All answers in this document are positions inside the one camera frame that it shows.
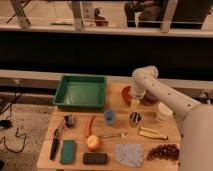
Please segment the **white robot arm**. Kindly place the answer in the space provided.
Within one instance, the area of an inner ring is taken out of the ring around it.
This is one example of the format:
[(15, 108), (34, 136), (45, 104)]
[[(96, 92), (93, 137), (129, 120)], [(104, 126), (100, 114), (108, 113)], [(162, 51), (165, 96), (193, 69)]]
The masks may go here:
[(155, 66), (132, 72), (131, 95), (142, 99), (148, 90), (183, 121), (178, 171), (213, 171), (213, 105), (161, 83)]

